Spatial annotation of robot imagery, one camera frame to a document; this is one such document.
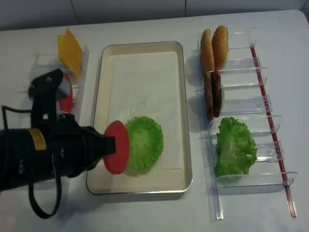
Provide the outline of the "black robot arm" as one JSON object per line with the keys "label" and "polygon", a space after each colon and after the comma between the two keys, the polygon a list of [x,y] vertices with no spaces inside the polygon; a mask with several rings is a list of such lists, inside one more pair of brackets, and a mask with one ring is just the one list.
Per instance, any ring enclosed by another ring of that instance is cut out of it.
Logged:
{"label": "black robot arm", "polygon": [[79,126],[71,114],[62,114],[54,122],[44,120],[34,128],[2,130],[0,189],[54,179],[52,155],[56,156],[59,175],[74,178],[115,151],[115,137]]}

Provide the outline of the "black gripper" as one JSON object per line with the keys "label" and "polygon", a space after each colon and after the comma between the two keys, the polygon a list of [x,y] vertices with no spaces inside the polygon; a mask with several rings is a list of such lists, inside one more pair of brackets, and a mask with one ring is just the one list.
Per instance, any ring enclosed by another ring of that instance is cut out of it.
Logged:
{"label": "black gripper", "polygon": [[81,127],[72,114],[60,114],[49,132],[61,176],[78,176],[96,166],[103,156],[116,152],[115,137],[104,136],[93,127]]}

